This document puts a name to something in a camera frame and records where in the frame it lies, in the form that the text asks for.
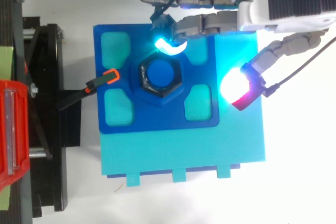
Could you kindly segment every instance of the metal rod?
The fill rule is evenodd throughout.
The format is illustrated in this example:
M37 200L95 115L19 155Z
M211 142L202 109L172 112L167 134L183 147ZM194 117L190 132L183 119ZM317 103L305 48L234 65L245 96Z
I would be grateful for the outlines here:
M23 30L23 39L24 40L33 39L34 33L35 33L35 29L24 29Z
M29 148L29 158L43 158L47 157L44 149L41 148Z

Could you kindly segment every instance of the illuminated sensor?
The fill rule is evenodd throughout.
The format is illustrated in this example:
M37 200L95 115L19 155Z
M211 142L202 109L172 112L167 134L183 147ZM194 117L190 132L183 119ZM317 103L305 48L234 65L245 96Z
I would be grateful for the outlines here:
M228 103L234 103L250 90L250 83L240 68L231 69L220 85L222 97Z
M164 39L160 38L155 42L155 46L160 52L169 56L173 56L178 55L185 50L185 48L187 47L187 41L182 45L179 45L178 47L173 47Z

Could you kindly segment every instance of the red component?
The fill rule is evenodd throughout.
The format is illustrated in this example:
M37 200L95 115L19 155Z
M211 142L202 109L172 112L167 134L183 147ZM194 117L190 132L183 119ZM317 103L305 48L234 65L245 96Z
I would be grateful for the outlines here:
M29 168L28 88L0 81L0 191Z

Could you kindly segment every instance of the hexagonal nut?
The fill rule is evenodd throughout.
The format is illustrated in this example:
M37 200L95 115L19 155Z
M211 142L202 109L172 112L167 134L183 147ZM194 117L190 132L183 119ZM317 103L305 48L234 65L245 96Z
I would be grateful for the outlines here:
M153 85L149 80L148 67L155 60L167 61L174 69L174 78L167 87L164 88L155 87L155 85ZM162 56L159 52L154 53L153 55L144 59L139 64L139 74L140 74L141 88L160 98L166 97L167 95L171 94L174 90L176 90L178 87L182 85L182 74L179 60L167 56Z

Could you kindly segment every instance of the black wire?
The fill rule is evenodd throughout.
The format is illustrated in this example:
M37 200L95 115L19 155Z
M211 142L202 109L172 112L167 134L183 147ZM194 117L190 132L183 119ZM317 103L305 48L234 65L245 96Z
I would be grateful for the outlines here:
M333 38L331 41L329 41L324 47L322 47L315 55L313 55L309 60L307 60L301 67L299 67L297 70L295 70L291 75L284 78L279 83L276 83L276 84L272 85L271 87L267 88L266 92L265 92L265 96L269 97L271 94L273 94L278 88L280 88L281 85L285 84L287 81L289 81L294 76L296 76L306 66L308 66L309 63L311 63L313 60L315 60L321 53L323 53L326 49L328 49L335 42L336 42L336 37Z
M164 5L161 9L156 10L151 16L151 21L156 21L176 0L169 0L169 2Z

